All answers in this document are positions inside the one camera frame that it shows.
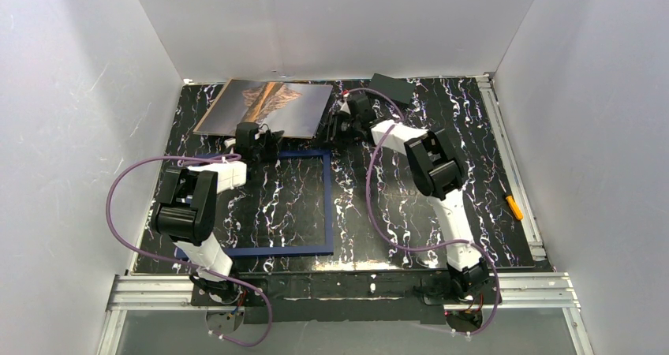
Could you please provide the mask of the blue photo frame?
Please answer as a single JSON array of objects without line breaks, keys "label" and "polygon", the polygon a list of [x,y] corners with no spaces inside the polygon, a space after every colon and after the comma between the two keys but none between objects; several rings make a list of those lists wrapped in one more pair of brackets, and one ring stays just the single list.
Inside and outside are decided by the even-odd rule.
[{"label": "blue photo frame", "polygon": [[334,252],[329,151],[283,151],[219,194],[213,232],[231,257]]}]

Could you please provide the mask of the mountain photo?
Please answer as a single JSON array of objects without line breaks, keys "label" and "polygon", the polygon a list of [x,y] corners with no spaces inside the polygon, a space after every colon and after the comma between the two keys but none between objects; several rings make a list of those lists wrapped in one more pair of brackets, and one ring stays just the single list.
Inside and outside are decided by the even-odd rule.
[{"label": "mountain photo", "polygon": [[193,130],[233,136],[237,125],[254,122],[289,138],[313,138],[333,96],[329,84],[232,79]]}]

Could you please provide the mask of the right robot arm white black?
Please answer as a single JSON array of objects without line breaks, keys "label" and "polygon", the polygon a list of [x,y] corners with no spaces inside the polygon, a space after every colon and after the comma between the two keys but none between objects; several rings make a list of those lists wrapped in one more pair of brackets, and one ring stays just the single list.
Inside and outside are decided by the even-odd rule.
[{"label": "right robot arm white black", "polygon": [[368,219],[377,229],[372,207],[372,171],[384,148],[404,155],[413,183],[427,198],[439,222],[447,252],[447,294],[457,299],[479,297],[491,281],[492,263],[474,241],[464,209],[464,162],[447,133],[418,129],[390,118],[381,118],[372,107],[370,88],[344,92],[343,101],[327,124],[326,138],[332,144],[366,140],[374,151],[365,175]]}]

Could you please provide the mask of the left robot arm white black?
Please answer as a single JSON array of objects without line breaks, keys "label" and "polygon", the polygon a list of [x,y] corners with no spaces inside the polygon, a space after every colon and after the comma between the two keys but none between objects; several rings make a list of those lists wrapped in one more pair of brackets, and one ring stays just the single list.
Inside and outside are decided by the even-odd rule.
[{"label": "left robot arm white black", "polygon": [[239,159],[216,155],[215,163],[188,161],[166,170],[150,228],[186,254],[196,268],[189,279],[206,293],[224,297],[241,288],[224,279],[234,275],[234,266],[214,234],[218,195],[243,186],[249,165],[276,159],[283,135],[266,124],[245,121],[225,141],[226,153]]}]

